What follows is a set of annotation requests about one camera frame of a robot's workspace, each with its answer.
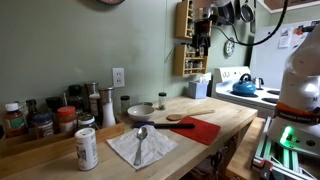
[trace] wooden cabinet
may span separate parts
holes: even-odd
[[[195,52],[190,51],[187,45],[177,45],[174,56],[174,75],[189,76],[204,74],[207,69],[207,56],[194,57]]]
[[[176,9],[176,29],[175,36],[177,38],[190,39],[193,33],[192,23],[192,2],[189,0],[183,0],[178,3]]]

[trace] metal spoon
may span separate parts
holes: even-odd
[[[138,150],[136,152],[136,158],[135,158],[134,163],[133,163],[133,165],[135,165],[135,166],[139,166],[141,164],[141,143],[147,137],[147,135],[148,135],[147,128],[141,127],[138,130],[137,138],[139,139],[139,147],[138,147]]]

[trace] red cutting board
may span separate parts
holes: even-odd
[[[193,123],[195,125],[195,128],[170,130],[205,145],[210,145],[213,142],[213,140],[217,137],[217,134],[221,129],[221,127],[218,125],[201,121],[190,116],[183,118],[178,124],[183,123]]]

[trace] electrical outlet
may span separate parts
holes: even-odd
[[[113,87],[124,87],[124,69],[112,68]]]

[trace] cable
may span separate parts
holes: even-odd
[[[259,42],[256,42],[256,43],[249,43],[249,44],[247,44],[247,43],[241,42],[241,41],[238,39],[237,31],[236,31],[234,25],[233,25],[231,22],[229,22],[228,20],[226,20],[226,22],[229,23],[229,24],[232,26],[232,29],[233,29],[233,31],[234,31],[234,35],[236,36],[236,40],[237,40],[238,42],[236,42],[236,41],[231,40],[230,38],[228,38],[228,37],[226,36],[226,34],[225,34],[220,28],[215,28],[215,27],[212,27],[212,28],[215,28],[215,29],[220,30],[220,31],[223,33],[223,35],[224,35],[229,41],[232,41],[232,42],[234,42],[234,43],[237,43],[237,44],[240,44],[240,45],[243,45],[243,46],[255,46],[255,45],[259,45],[259,44],[262,44],[262,43],[266,42],[267,40],[269,40],[269,39],[278,31],[278,29],[280,28],[280,26],[281,26],[281,24],[282,24],[283,18],[284,18],[285,14],[286,14],[287,7],[288,7],[288,0],[285,0],[285,1],[284,1],[284,5],[283,5],[283,10],[282,10],[282,13],[281,13],[281,16],[280,16],[280,19],[279,19],[279,22],[278,22],[277,26],[275,27],[275,29],[274,29],[274,30],[272,31],[272,33],[269,34],[266,38],[264,38],[263,40],[261,40],[261,41],[259,41]]]

